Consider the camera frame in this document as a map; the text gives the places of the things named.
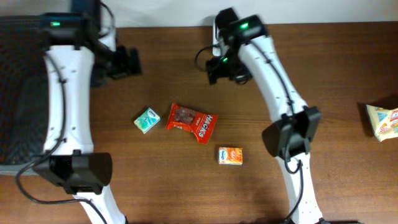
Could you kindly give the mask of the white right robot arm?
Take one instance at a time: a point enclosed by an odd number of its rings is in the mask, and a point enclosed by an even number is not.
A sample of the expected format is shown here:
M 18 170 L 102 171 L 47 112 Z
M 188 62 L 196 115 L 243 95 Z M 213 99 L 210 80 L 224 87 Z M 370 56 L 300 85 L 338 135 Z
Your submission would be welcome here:
M 257 15 L 238 17 L 230 7 L 213 21 L 214 57 L 206 62 L 210 84 L 220 78 L 236 83 L 254 80 L 263 96 L 271 125 L 263 130 L 268 153 L 282 171 L 289 197 L 284 223 L 325 223 L 310 172 L 310 144 L 321 113 L 309 107 L 289 79 L 269 30 Z

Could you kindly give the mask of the red Hacks candy bag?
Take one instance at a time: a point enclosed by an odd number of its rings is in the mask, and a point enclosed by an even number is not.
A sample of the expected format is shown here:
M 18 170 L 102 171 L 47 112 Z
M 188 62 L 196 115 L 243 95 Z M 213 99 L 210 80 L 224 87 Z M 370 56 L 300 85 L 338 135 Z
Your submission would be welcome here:
M 216 114 L 206 114 L 173 103 L 166 129 L 178 128 L 193 133 L 201 144 L 208 144 L 218 120 Z

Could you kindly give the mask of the orange small carton box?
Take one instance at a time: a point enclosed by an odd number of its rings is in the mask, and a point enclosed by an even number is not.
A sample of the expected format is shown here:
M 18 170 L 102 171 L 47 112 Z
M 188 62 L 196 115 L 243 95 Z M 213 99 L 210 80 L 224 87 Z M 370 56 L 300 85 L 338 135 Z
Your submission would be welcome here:
M 220 147 L 218 149 L 218 164 L 241 166 L 243 164 L 243 149 Z

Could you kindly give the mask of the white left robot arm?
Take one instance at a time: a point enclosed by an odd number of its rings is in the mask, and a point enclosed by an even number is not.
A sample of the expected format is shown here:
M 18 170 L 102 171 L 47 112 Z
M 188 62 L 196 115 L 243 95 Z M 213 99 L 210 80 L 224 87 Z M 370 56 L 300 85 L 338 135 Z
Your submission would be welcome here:
M 73 1 L 69 12 L 40 18 L 40 45 L 49 80 L 49 124 L 32 169 L 80 203 L 92 223 L 126 223 L 110 182 L 111 155 L 95 152 L 90 88 L 107 78 L 142 72 L 136 49 L 118 45 L 115 26 L 103 30 L 101 1 Z

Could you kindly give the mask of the yellow snack bag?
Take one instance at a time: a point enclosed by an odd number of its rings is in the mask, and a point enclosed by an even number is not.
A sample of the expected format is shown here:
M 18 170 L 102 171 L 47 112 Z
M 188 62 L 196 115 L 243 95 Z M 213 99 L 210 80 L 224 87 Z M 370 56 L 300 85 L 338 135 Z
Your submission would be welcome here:
M 384 108 L 366 105 L 366 111 L 373 129 L 373 133 L 379 142 L 397 137 L 397 108 L 387 110 Z

